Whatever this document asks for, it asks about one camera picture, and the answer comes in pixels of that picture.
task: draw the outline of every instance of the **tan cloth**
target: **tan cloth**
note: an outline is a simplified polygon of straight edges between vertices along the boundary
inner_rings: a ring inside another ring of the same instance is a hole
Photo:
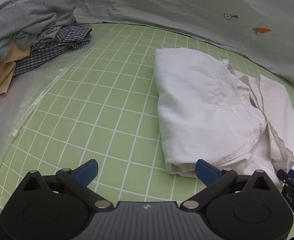
[[[21,49],[16,43],[9,50],[4,61],[0,62],[0,94],[7,93],[13,72],[16,66],[15,60],[20,60],[30,55],[30,48]]]

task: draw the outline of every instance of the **checkered cloth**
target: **checkered cloth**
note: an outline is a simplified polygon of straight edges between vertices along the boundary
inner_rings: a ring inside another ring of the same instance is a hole
[[[69,49],[89,43],[91,30],[77,23],[63,26],[53,41],[32,45],[30,55],[16,61],[13,76],[30,71]]]

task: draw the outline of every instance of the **orange carrot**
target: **orange carrot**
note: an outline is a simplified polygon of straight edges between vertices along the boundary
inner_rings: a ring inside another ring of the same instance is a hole
[[[257,34],[257,32],[259,33],[267,33],[270,32],[270,29],[265,29],[265,28],[252,28],[255,31],[255,34]]]

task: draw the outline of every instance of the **white garment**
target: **white garment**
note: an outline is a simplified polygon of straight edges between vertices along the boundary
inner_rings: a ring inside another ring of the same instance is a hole
[[[200,51],[157,49],[158,116],[168,173],[195,177],[204,159],[251,175],[294,164],[294,111],[283,85],[236,73]]]

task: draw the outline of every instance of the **green checkered surface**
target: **green checkered surface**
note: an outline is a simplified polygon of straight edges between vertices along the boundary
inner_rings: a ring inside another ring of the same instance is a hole
[[[99,173],[88,187],[114,204],[181,203],[205,187],[198,179],[166,172],[154,81],[156,48],[186,47],[229,59],[235,70],[284,84],[294,108],[292,84],[232,52],[140,25],[91,27],[114,34],[72,67],[21,127],[0,167],[0,206],[29,170],[52,175],[90,159],[97,160]]]

